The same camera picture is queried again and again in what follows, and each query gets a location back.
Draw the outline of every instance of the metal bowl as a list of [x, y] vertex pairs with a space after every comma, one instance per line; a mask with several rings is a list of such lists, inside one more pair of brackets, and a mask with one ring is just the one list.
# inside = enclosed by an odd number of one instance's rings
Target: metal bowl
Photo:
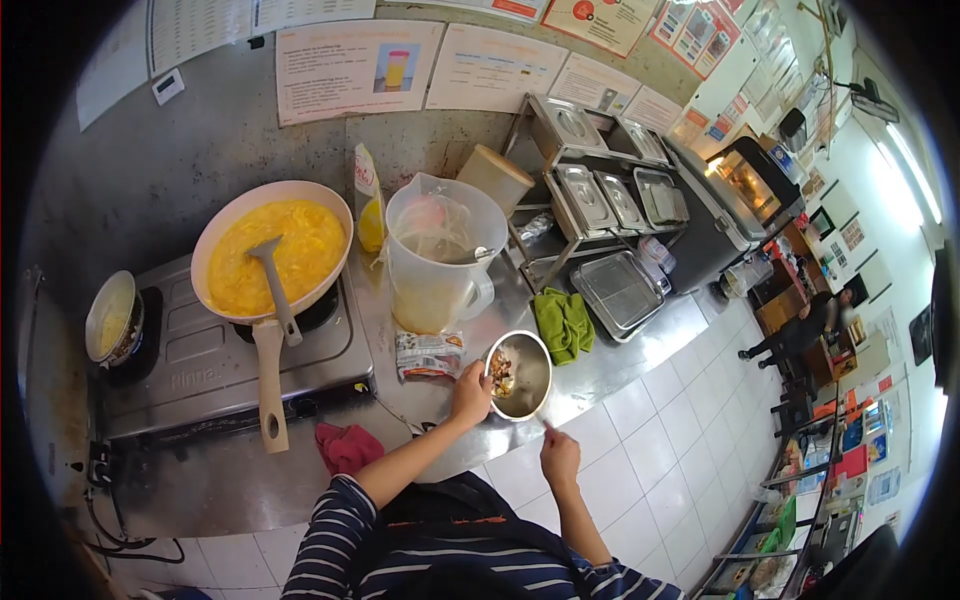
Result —
[[508, 396], [494, 397], [493, 411], [506, 420], [528, 420], [546, 400], [553, 379], [553, 363], [537, 334], [524, 329], [508, 331], [490, 346], [484, 358], [484, 375], [490, 374], [490, 361], [497, 348], [507, 345], [517, 359], [511, 366], [514, 388]]

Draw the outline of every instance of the white frying pan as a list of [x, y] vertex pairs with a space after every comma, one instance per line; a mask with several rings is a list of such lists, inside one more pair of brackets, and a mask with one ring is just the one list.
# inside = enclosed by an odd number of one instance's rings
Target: white frying pan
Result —
[[326, 206], [340, 219], [347, 237], [347, 248], [336, 268], [309, 294], [290, 304], [294, 315], [306, 310], [337, 280], [337, 276], [347, 263], [347, 255], [353, 241], [353, 218], [347, 203], [339, 194], [319, 183], [277, 181], [261, 185], [243, 194], [224, 206], [206, 224], [193, 250], [193, 259], [190, 261], [190, 281], [200, 302], [210, 312], [220, 315], [231, 323], [253, 326], [253, 340], [256, 342], [256, 353], [259, 359], [260, 433], [263, 435], [263, 444], [268, 453], [283, 452], [290, 447], [287, 440], [287, 421], [283, 417], [283, 401], [280, 396], [280, 348], [283, 345], [283, 329], [274, 312], [253, 317], [234, 317], [217, 310], [210, 301], [206, 275], [213, 249], [230, 226], [259, 206], [283, 200], [309, 200]]

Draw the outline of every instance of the red cloth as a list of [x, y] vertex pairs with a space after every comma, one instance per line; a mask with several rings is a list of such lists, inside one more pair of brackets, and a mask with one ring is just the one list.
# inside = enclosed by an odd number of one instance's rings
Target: red cloth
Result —
[[315, 437], [330, 475], [352, 475], [383, 456], [383, 444], [360, 425], [318, 423]]

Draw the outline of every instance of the hand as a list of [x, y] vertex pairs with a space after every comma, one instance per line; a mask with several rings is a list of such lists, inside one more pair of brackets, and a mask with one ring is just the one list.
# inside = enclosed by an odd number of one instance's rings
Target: hand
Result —
[[540, 451], [540, 468], [554, 493], [575, 489], [577, 471], [580, 469], [580, 444], [570, 436], [546, 425], [543, 449]]
[[473, 361], [453, 386], [450, 420], [461, 423], [466, 429], [485, 419], [493, 410], [493, 377], [484, 377], [483, 370], [482, 360]]

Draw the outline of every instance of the stainless steel counter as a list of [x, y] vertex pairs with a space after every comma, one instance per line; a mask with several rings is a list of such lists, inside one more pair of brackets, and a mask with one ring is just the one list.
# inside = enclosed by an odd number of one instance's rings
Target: stainless steel counter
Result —
[[[263, 531], [304, 522], [326, 488], [329, 475], [313, 444], [318, 420], [357, 423], [387, 451], [411, 439], [398, 418], [420, 426], [439, 423], [449, 412], [453, 381], [446, 377], [401, 384], [396, 373], [390, 286], [375, 255], [354, 245], [349, 272], [360, 321], [373, 357], [376, 396], [290, 423], [290, 450], [266, 454], [257, 428], [176, 449], [131, 457], [134, 477], [119, 483], [117, 499], [130, 535], [157, 538], [205, 537]], [[467, 360], [480, 357], [510, 329], [537, 331], [530, 289], [501, 254], [490, 267], [496, 300], [479, 317], [462, 323]], [[565, 276], [554, 285], [563, 288]], [[554, 370], [542, 416], [563, 425], [662, 363], [707, 328], [712, 313], [693, 296], [669, 297], [662, 310], [628, 344], [597, 331], [593, 350]], [[505, 454], [543, 433], [537, 420], [513, 423], [490, 415], [452, 446], [420, 478], [439, 481]], [[100, 519], [113, 521], [105, 495], [96, 499]], [[107, 525], [111, 531], [115, 526]]]

